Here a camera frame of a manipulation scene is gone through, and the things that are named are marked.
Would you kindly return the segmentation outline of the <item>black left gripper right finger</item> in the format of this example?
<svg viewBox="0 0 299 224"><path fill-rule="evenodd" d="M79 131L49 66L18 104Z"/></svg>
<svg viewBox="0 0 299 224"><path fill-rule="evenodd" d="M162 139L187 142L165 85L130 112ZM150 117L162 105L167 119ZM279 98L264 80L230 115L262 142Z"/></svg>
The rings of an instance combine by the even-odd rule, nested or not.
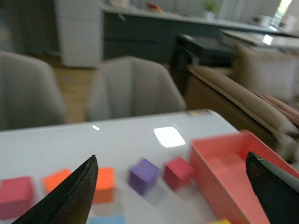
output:
<svg viewBox="0 0 299 224"><path fill-rule="evenodd" d="M271 224L299 222L299 179L254 152L246 157L246 173Z"/></svg>

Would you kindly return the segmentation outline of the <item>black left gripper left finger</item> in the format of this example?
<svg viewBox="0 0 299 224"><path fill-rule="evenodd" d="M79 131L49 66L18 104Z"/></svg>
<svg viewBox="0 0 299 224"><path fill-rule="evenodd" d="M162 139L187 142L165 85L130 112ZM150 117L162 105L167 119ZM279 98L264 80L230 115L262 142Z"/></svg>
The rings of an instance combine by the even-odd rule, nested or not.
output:
<svg viewBox="0 0 299 224"><path fill-rule="evenodd" d="M15 224L85 224L91 209L98 163L92 155Z"/></svg>

